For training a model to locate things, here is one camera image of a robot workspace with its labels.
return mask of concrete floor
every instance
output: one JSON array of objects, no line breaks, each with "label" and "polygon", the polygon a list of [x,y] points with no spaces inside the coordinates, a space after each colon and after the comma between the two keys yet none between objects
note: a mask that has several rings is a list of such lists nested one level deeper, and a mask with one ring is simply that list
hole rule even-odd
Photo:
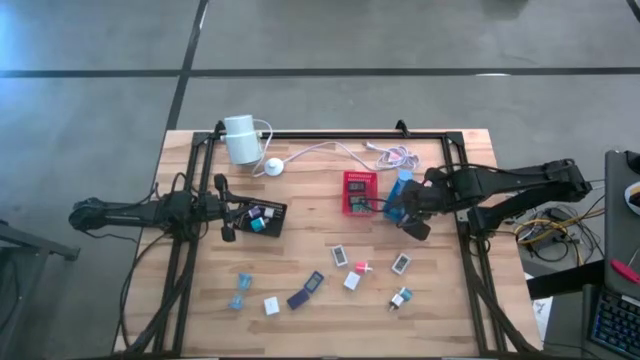
[{"label": "concrete floor", "polygon": [[[0,71],[179,69],[197,5],[0,0]],[[639,35],[624,0],[212,0],[193,68],[638,66]],[[21,358],[109,353],[135,247],[67,216],[147,192],[176,84],[0,78],[0,218],[82,247],[49,261]],[[637,94],[639,76],[191,79],[177,128],[238,113],[280,129],[489,128],[502,167],[572,157],[597,179],[606,150],[640,151]]]}]

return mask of white charging cable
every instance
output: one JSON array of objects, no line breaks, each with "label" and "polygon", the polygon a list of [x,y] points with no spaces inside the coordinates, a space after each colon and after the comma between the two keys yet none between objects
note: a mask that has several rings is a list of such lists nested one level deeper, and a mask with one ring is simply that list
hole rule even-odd
[{"label": "white charging cable", "polygon": [[[271,127],[271,125],[264,121],[264,120],[260,120],[260,119],[254,119],[254,121],[263,123],[265,125],[267,125],[267,127],[269,128],[270,134],[269,137],[267,138],[267,142],[264,145],[264,150],[262,151],[262,155],[260,156],[260,161],[258,161],[258,163],[256,163],[255,167],[253,168],[253,170],[251,171],[251,175],[253,177],[260,177],[262,175],[265,174],[264,171],[256,173],[256,171],[258,170],[258,168],[260,167],[260,165],[262,164],[262,161],[264,160],[266,154],[267,154],[267,150],[269,148],[269,144],[271,143],[271,139],[273,138],[273,128]],[[352,158],[354,158],[356,161],[358,161],[360,164],[362,164],[362,166],[364,166],[367,170],[369,171],[385,171],[385,170],[391,170],[391,169],[396,169],[396,168],[405,168],[405,169],[409,169],[411,171],[415,170],[416,168],[418,168],[418,166],[420,166],[420,157],[417,154],[412,154],[409,149],[407,149],[406,147],[399,145],[399,146],[394,146],[388,149],[384,149],[384,148],[379,148],[373,144],[371,144],[370,142],[365,142],[363,143],[363,145],[369,149],[369,150],[374,150],[374,151],[378,151],[381,152],[382,154],[380,155],[380,157],[378,158],[378,160],[376,161],[376,164],[374,167],[371,167],[369,165],[367,165],[367,163],[364,162],[364,160],[362,160],[360,157],[358,157],[358,155],[354,154],[351,150],[349,150],[349,148],[347,148],[344,144],[337,142],[337,141],[327,141],[327,142],[323,142],[320,144],[316,144],[313,146],[309,146],[308,148],[301,150],[291,156],[289,156],[288,158],[282,160],[282,163],[286,164],[289,161],[294,160],[295,158],[318,148],[321,148],[323,146],[326,145],[337,145],[339,147],[341,147],[342,149],[344,149],[347,153],[349,153],[349,155],[351,155]]]}]

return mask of black metal frame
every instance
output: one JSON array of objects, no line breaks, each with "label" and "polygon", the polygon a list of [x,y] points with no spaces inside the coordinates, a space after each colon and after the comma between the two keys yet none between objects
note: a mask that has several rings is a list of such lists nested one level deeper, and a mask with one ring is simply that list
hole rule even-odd
[{"label": "black metal frame", "polygon": [[[189,154],[189,161],[186,170],[185,189],[193,183],[195,166],[199,151],[201,147],[206,144],[205,159],[203,165],[203,172],[200,179],[200,192],[206,192],[209,183],[209,175],[211,172],[211,165],[213,163],[213,149],[215,141],[222,135],[221,125],[216,126],[214,132],[196,132],[193,134],[191,142],[191,151]],[[405,140],[438,140],[440,141],[445,165],[449,170],[454,167],[453,154],[451,147],[455,146],[459,163],[467,163],[467,154],[464,145],[464,138],[461,132],[409,132],[406,124],[399,120],[396,124],[396,130],[378,132],[378,131],[331,131],[331,132],[275,132],[273,139],[301,139],[301,140],[320,140],[320,139],[405,139]],[[491,352],[487,345],[487,338],[482,322],[482,310],[480,308],[480,302],[478,300],[479,293],[476,290],[476,286],[473,283],[473,278],[477,277],[476,270],[473,265],[471,257],[470,245],[471,239],[468,236],[468,223],[463,221],[458,214],[455,215],[456,227],[458,232],[458,240],[460,243],[460,252],[462,257],[462,264],[464,268],[467,292],[469,296],[469,304],[472,315],[473,327],[475,332],[475,338],[480,355],[488,354]],[[483,244],[483,241],[477,241],[476,244]],[[167,276],[165,279],[165,286],[163,291],[162,303],[170,299],[172,295],[175,295],[176,285],[175,279],[178,274],[178,259],[180,257],[182,240],[174,239],[171,255],[169,257],[169,264],[167,267]],[[193,272],[195,269],[195,259],[198,250],[198,241],[191,242],[187,253],[187,261],[183,270],[185,272]],[[480,261],[481,279],[482,283],[486,287],[486,293],[484,295],[490,296],[490,298],[497,304],[495,296],[495,287],[493,283],[493,277],[491,275],[491,267],[489,264],[489,257],[486,249],[483,246],[477,246],[478,258]],[[153,344],[153,353],[157,355],[167,356],[180,356],[183,340],[184,330],[186,327],[189,298],[191,293],[191,277],[189,277],[184,284],[184,287],[180,291],[180,305],[178,309],[178,317],[176,322],[176,331],[174,333],[173,342],[171,344],[171,350],[165,351],[165,332],[167,320],[166,318],[160,322],[160,325],[156,329],[156,336]],[[505,334],[499,324],[499,322],[492,316],[492,329],[496,339],[496,349],[498,352],[506,351]],[[114,354],[115,356],[123,356],[123,354]],[[124,359],[130,358],[129,354],[124,354]],[[131,358],[137,358],[141,354],[135,354]]]}]

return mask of red plastic box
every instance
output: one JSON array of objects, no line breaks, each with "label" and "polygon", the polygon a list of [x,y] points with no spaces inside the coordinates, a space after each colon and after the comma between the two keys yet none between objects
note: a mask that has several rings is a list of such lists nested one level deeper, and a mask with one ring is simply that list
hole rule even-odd
[{"label": "red plastic box", "polygon": [[345,171],[342,180],[342,213],[348,216],[373,216],[378,210],[377,201],[363,199],[378,197],[378,174],[359,171]]}]

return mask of keyboard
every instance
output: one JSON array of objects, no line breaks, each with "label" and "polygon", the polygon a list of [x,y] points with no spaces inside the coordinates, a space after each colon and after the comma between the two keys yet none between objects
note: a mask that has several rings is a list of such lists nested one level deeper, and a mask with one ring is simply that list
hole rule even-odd
[{"label": "keyboard", "polygon": [[603,289],[590,340],[622,356],[640,360],[640,307]]}]

